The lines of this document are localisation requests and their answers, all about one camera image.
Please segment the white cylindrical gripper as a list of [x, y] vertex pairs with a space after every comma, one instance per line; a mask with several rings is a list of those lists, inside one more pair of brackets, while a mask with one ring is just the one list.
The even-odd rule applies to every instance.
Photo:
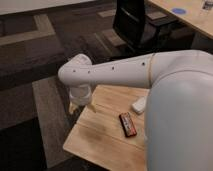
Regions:
[[[91, 87], [89, 85], [81, 85], [79, 87], [71, 87], [69, 91], [70, 97], [70, 105], [69, 105], [69, 113], [73, 113], [75, 110], [75, 105], [77, 106], [85, 106], [91, 102], [92, 92]], [[96, 108], [94, 105], [89, 104], [89, 108], [96, 113]]]

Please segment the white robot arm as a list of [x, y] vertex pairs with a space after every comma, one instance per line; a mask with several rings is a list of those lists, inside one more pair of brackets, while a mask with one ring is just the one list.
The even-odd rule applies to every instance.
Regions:
[[201, 50], [150, 53], [92, 64], [78, 54], [58, 70], [75, 104], [92, 85], [147, 88], [147, 171], [213, 171], [213, 55]]

